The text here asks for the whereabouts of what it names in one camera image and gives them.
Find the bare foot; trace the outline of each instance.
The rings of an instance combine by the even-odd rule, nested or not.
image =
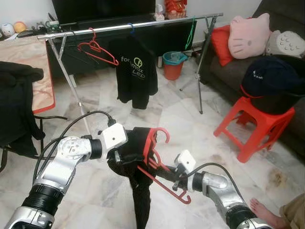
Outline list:
[[[289,229],[286,221],[282,217],[274,215],[269,211],[263,204],[257,199],[253,198],[250,200],[251,210],[257,215],[258,218],[265,220],[274,229]]]

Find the marble floor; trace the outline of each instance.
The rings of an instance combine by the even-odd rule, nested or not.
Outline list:
[[[196,68],[193,60],[185,62],[181,77],[174,82],[164,78],[163,69],[157,69],[159,92],[150,98],[146,110],[132,109],[130,102],[123,104],[116,99],[114,69],[76,76],[77,91],[87,110],[107,111],[126,129],[135,126],[166,128],[171,135],[170,142],[165,144],[164,136],[159,135],[157,145],[165,164],[172,165],[178,153],[189,149],[197,160],[197,165],[217,162],[225,166],[247,203],[251,198],[257,198],[273,213],[278,214],[283,204],[304,192],[304,165],[280,142],[271,151],[262,150],[254,154],[246,164],[241,164],[236,159],[238,149],[224,135],[219,138],[213,135],[230,109],[230,104],[218,92],[202,85],[201,115],[198,112],[196,82],[192,82],[183,92],[179,91],[194,76]],[[69,122],[80,115],[68,84],[63,79],[54,79],[54,91],[56,107],[41,115],[64,115],[69,120],[46,121],[46,142],[56,138]],[[102,115],[93,115],[88,120],[94,136],[98,130],[106,127],[106,119]],[[230,129],[243,140],[249,136],[248,128],[232,124]],[[86,131],[82,122],[69,132],[69,135],[76,136],[84,134]],[[34,165],[34,160],[9,154],[8,165],[0,174],[0,228],[4,227],[15,208],[27,196]],[[207,170],[222,173],[214,167]],[[228,228],[210,199],[201,193],[190,193],[190,196],[191,204],[184,205],[157,184],[152,184],[152,204],[147,228]],[[113,173],[102,160],[80,164],[75,179],[59,206],[53,228],[136,228],[128,179]]]

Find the black bucket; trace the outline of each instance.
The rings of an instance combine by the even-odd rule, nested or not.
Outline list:
[[[277,58],[290,64],[300,77],[305,78],[305,61],[292,56],[275,55]],[[280,115],[286,113],[302,97],[305,97],[305,86],[295,88],[290,92],[282,92],[276,95],[266,95],[262,98],[252,98],[251,103],[258,110],[272,114]]]

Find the grey sofa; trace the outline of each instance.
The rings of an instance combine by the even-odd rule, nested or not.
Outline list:
[[[271,31],[294,31],[304,38],[304,11],[304,0],[262,0],[253,17],[268,12]],[[258,58],[260,57],[233,60],[222,67],[211,46],[200,71],[201,82],[210,84],[234,103],[242,95],[240,83],[247,68]],[[295,105],[295,111],[293,120],[280,139],[305,161],[305,98]]]

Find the khaki pants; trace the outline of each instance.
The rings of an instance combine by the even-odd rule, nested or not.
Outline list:
[[[281,216],[292,229],[305,229],[305,201],[304,194],[299,195],[289,204],[280,208]]]

